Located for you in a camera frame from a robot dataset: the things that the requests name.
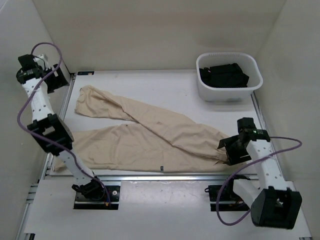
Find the white plastic basket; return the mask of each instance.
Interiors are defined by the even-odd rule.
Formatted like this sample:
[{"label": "white plastic basket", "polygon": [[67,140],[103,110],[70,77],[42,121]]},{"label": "white plastic basket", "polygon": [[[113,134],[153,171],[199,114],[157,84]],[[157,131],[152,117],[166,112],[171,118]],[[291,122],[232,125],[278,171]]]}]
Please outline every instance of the white plastic basket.
[{"label": "white plastic basket", "polygon": [[[199,68],[210,68],[225,64],[238,64],[243,73],[249,76],[248,87],[216,88],[205,85],[200,77]],[[237,102],[248,98],[260,88],[263,79],[256,60],[243,52],[210,52],[200,55],[196,60],[198,74],[197,86],[200,97],[208,102]]]}]

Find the white wall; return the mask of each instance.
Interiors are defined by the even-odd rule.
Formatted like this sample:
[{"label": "white wall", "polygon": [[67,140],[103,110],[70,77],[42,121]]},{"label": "white wall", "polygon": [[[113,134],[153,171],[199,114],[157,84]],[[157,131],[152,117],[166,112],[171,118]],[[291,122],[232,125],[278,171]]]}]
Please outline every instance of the white wall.
[{"label": "white wall", "polygon": [[255,56],[285,0],[33,0],[71,72],[194,69],[202,53]]},{"label": "white wall", "polygon": [[282,154],[280,164],[302,194],[312,235],[320,238],[320,1],[287,0],[257,62],[264,79],[257,96],[271,134],[303,141]]},{"label": "white wall", "polygon": [[[17,124],[17,113],[27,95],[16,79],[21,67],[18,57],[30,53],[38,42],[51,42],[31,0],[0,1],[0,239],[14,239],[32,183],[37,183],[44,153],[34,139]],[[54,48],[39,47],[36,53],[46,53],[49,62],[58,62]],[[61,68],[65,75],[68,71]],[[51,95],[52,107],[59,111],[66,89]],[[26,111],[23,123],[31,123],[31,111]]]}]

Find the beige pants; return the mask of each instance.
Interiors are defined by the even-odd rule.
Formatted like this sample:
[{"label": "beige pants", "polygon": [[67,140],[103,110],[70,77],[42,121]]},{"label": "beige pants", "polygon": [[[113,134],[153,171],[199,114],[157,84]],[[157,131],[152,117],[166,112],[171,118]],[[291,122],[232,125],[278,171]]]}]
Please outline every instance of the beige pants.
[{"label": "beige pants", "polygon": [[[227,136],[183,114],[89,85],[80,90],[75,112],[136,122],[73,133],[74,148],[91,169],[217,172],[228,167],[225,151],[217,149]],[[55,169],[63,166],[57,161]]]}]

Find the black fabric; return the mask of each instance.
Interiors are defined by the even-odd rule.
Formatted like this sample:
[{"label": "black fabric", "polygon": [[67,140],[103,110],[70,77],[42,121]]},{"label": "black fabric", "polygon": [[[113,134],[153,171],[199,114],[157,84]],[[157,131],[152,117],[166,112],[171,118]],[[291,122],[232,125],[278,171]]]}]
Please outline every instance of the black fabric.
[{"label": "black fabric", "polygon": [[247,88],[249,77],[237,63],[200,68],[201,80],[213,88]]}]

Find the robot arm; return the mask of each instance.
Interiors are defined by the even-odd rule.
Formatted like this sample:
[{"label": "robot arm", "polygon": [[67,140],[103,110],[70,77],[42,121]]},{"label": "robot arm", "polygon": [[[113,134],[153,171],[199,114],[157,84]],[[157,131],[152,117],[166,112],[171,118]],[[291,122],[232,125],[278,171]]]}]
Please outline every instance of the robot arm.
[{"label": "robot arm", "polygon": [[[257,129],[252,118],[244,117],[237,124],[239,135],[219,143],[219,148],[225,147],[231,165],[262,159],[273,152],[267,131]],[[249,179],[234,179],[233,192],[250,208],[255,226],[292,229],[302,203],[300,193],[287,185],[274,156],[254,166],[260,188]]]},{"label": "robot arm", "polygon": [[[39,56],[23,55],[18,60],[22,68],[18,71],[16,77],[28,97],[30,97],[35,90],[35,86],[53,68],[47,67],[49,66],[47,57],[43,54]],[[27,128],[69,149],[76,156],[76,159],[68,151],[40,138],[34,138],[46,153],[58,156],[65,163],[66,167],[76,178],[77,185],[74,184],[72,186],[76,192],[81,193],[88,199],[101,198],[103,191],[105,191],[103,186],[97,180],[98,177],[94,175],[91,169],[84,165],[73,150],[72,142],[74,138],[72,133],[59,116],[53,112],[48,98],[48,93],[52,93],[55,89],[67,84],[68,82],[60,69],[58,69],[57,74],[52,74],[50,78],[40,84],[31,100],[32,123]]]}]

